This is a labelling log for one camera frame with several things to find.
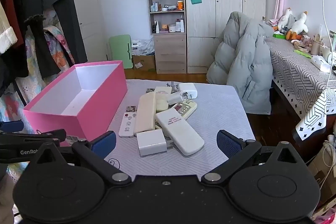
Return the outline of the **white square power adapter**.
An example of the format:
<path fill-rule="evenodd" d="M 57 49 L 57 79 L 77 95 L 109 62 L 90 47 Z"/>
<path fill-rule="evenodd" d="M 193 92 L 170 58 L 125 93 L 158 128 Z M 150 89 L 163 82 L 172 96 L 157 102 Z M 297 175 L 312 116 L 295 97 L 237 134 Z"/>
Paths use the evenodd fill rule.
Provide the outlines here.
<path fill-rule="evenodd" d="M 148 156 L 167 151 L 167 143 L 161 129 L 140 132 L 137 134 L 140 156 Z"/>

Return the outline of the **orange pill bottle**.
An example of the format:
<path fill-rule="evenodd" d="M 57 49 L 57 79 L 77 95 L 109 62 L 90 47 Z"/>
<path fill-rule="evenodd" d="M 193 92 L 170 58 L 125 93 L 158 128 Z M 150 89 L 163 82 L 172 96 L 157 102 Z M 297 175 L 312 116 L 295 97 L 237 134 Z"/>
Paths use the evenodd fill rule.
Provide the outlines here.
<path fill-rule="evenodd" d="M 177 9 L 183 10 L 183 1 L 177 1 Z"/>

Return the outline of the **white fleece cuff garment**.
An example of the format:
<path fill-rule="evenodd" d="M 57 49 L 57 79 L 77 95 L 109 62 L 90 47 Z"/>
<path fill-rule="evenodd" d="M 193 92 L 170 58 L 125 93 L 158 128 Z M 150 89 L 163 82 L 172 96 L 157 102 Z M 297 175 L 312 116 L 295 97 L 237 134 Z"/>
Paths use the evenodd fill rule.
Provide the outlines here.
<path fill-rule="evenodd" d="M 4 54 L 17 41 L 14 29 L 9 24 L 6 13 L 0 4 L 0 54 Z"/>

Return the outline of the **patterned black white tablecloth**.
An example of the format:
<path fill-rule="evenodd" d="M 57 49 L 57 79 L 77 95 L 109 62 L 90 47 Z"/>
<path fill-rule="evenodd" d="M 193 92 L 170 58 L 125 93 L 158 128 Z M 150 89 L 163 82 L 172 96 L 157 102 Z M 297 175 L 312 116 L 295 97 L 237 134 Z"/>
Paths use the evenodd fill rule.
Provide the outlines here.
<path fill-rule="evenodd" d="M 335 74 L 324 73 L 310 59 L 294 51 L 284 39 L 267 38 L 273 65 L 273 82 L 301 118 L 295 133 L 301 140 L 326 128 L 335 114 Z"/>

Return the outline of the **white packaged goods pile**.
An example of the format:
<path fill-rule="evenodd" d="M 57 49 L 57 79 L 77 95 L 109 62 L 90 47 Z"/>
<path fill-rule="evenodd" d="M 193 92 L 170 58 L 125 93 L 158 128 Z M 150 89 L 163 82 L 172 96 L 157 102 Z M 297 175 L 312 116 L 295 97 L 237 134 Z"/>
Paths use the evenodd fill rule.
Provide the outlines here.
<path fill-rule="evenodd" d="M 134 56 L 152 55 L 155 52 L 153 38 L 148 40 L 132 40 L 131 53 Z"/>

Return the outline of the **cream long remote back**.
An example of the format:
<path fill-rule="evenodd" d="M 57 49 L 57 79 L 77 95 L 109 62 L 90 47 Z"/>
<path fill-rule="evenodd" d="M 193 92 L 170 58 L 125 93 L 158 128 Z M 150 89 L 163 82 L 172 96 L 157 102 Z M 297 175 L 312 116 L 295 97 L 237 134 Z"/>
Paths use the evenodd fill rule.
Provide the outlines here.
<path fill-rule="evenodd" d="M 154 116 L 156 113 L 155 92 L 149 92 L 139 98 L 135 119 L 134 135 L 155 129 Z"/>

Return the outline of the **large white remote control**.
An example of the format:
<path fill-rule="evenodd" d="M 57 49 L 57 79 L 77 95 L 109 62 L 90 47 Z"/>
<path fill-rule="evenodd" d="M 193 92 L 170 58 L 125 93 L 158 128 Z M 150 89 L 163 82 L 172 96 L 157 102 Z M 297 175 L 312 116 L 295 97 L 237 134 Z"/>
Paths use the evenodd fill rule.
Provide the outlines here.
<path fill-rule="evenodd" d="M 157 113 L 155 119 L 184 156 L 197 153 L 205 145 L 201 136 L 174 108 Z"/>

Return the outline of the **green folding table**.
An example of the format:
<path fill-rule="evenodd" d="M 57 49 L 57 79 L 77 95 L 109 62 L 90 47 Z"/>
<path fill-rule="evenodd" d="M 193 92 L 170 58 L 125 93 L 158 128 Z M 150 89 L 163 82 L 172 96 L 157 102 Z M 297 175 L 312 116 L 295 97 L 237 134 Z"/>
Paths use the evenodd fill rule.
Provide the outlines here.
<path fill-rule="evenodd" d="M 109 38 L 109 45 L 112 52 L 112 60 L 122 61 L 124 69 L 132 69 L 130 35 L 112 36 Z"/>

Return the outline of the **wooden open shelf unit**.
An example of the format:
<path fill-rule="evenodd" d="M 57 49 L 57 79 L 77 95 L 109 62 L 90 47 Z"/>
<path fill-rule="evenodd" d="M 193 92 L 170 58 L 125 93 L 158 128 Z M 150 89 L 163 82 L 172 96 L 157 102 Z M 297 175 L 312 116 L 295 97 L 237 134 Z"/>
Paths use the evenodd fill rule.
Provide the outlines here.
<path fill-rule="evenodd" d="M 151 34 L 154 40 L 155 62 L 158 74 L 187 72 L 187 36 L 185 0 L 147 0 Z M 177 9 L 183 1 L 183 10 Z M 176 32 L 169 33 L 169 24 Z"/>

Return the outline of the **light wood wardrobe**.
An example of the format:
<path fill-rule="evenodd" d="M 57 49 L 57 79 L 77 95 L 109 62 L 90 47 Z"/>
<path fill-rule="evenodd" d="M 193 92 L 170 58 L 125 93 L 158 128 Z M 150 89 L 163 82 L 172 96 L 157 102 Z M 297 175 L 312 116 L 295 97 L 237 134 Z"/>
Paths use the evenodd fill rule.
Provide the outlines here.
<path fill-rule="evenodd" d="M 187 71 L 206 73 L 220 44 L 219 36 L 230 14 L 242 12 L 250 18 L 265 18 L 266 0 L 202 0 L 192 5 L 185 0 Z"/>

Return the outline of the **white cosmetic jar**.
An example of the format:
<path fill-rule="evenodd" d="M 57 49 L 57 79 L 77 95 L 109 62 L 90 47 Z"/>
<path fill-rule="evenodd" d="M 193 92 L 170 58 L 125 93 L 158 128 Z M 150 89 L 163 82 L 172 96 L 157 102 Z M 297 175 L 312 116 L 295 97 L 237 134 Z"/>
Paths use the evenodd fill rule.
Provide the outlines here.
<path fill-rule="evenodd" d="M 176 25 L 169 24 L 169 33 L 175 33 L 175 32 L 176 32 Z"/>

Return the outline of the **small white fan remote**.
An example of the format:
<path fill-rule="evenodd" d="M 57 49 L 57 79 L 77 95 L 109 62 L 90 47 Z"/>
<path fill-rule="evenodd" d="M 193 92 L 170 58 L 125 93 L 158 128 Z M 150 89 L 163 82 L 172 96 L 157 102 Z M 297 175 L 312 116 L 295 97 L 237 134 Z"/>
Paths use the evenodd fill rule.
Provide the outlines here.
<path fill-rule="evenodd" d="M 123 115 L 120 129 L 118 132 L 121 138 L 131 138 L 134 136 L 134 127 L 137 113 L 136 112 L 126 112 Z"/>

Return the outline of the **grey puffer jacket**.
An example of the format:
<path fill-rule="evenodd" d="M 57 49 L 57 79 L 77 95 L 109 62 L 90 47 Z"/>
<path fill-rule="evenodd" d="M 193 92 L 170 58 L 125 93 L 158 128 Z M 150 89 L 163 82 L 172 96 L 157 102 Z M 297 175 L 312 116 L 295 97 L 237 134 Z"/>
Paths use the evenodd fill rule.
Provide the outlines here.
<path fill-rule="evenodd" d="M 266 38 L 274 30 L 242 12 L 230 14 L 207 72 L 211 84 L 232 86 L 248 114 L 269 115 L 273 67 Z"/>

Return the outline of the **brown cardboard box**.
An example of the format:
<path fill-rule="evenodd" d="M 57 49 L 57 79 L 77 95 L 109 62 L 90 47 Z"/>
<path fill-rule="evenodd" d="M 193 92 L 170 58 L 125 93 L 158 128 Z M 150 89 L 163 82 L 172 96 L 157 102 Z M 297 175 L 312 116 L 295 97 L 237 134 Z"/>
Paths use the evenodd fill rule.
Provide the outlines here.
<path fill-rule="evenodd" d="M 155 55 L 132 56 L 134 69 L 138 71 L 155 72 Z"/>

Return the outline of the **white quilted table mat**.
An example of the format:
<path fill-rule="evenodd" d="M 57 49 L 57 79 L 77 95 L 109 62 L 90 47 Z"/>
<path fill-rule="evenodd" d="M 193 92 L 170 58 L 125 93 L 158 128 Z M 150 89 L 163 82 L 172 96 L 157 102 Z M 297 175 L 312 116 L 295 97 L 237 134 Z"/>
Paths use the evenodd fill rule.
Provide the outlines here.
<path fill-rule="evenodd" d="M 202 177 L 228 158 L 217 146 L 217 133 L 226 130 L 237 138 L 254 139 L 242 103 L 231 86 L 196 84 L 196 111 L 187 119 L 191 127 L 205 140 L 204 147 L 191 156 L 178 149 L 141 157 L 137 139 L 117 138 L 116 147 L 105 160 L 131 178 L 137 175 Z"/>

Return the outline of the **floral quilt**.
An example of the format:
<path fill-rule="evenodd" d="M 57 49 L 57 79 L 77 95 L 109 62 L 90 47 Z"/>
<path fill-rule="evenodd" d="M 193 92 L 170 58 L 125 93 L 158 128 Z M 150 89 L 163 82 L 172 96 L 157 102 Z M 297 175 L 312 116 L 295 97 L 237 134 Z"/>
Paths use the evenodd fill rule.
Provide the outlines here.
<path fill-rule="evenodd" d="M 43 13 L 44 45 L 27 31 L 25 38 L 27 69 L 25 78 L 16 78 L 1 96 L 1 121 L 18 121 L 24 124 L 23 132 L 34 130 L 23 113 L 25 103 L 31 102 L 48 84 L 75 64 L 64 36 L 56 11 L 51 8 Z"/>

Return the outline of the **cream remote with red display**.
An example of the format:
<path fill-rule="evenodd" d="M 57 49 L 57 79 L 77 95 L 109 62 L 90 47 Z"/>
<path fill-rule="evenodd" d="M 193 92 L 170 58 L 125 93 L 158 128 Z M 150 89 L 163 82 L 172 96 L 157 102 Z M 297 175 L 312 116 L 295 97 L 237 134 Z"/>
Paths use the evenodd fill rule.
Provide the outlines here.
<path fill-rule="evenodd" d="M 184 118 L 188 119 L 197 109 L 197 103 L 185 99 L 182 102 L 176 103 L 173 108 Z"/>

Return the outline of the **black hanging clothes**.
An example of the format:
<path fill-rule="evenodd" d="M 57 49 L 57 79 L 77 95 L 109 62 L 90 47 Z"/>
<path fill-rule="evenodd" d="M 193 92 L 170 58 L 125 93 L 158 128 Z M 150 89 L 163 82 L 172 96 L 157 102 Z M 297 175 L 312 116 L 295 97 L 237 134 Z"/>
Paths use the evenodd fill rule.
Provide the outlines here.
<path fill-rule="evenodd" d="M 9 24 L 17 36 L 17 43 L 1 54 L 1 93 L 18 77 L 28 76 L 25 37 L 31 31 L 44 45 L 43 13 L 53 8 L 58 16 L 64 36 L 75 64 L 87 62 L 74 0 L 1 0 Z"/>

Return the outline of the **pink cardboard box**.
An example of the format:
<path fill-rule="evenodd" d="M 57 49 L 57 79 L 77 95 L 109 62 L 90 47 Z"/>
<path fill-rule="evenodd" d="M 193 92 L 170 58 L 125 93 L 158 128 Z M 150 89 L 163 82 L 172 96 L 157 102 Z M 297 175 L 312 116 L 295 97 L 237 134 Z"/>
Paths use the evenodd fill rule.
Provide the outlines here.
<path fill-rule="evenodd" d="M 125 94 L 122 61 L 76 64 L 48 84 L 23 109 L 35 132 L 64 129 L 92 141 L 106 133 Z"/>

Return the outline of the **white goose plush toy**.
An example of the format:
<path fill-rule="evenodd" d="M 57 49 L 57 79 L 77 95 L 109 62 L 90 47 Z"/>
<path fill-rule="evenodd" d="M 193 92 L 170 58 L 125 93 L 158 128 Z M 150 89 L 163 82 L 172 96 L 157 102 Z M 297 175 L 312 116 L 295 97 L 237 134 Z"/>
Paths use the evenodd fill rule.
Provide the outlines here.
<path fill-rule="evenodd" d="M 277 30 L 281 33 L 285 33 L 288 29 L 292 27 L 294 22 L 295 17 L 292 13 L 291 8 L 287 8 L 285 14 L 278 21 Z"/>

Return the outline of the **white charger with plug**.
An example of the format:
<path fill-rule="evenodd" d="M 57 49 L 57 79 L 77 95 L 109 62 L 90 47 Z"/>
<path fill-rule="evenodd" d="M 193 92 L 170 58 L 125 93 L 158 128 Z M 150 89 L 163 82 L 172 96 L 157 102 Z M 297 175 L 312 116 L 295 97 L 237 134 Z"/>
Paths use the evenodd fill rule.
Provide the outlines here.
<path fill-rule="evenodd" d="M 180 102 L 183 102 L 186 99 L 189 99 L 189 97 L 190 97 L 190 95 L 189 95 L 188 92 L 171 93 L 167 97 L 167 103 L 169 104 L 169 106 L 175 105 L 176 103 L 180 103 Z"/>

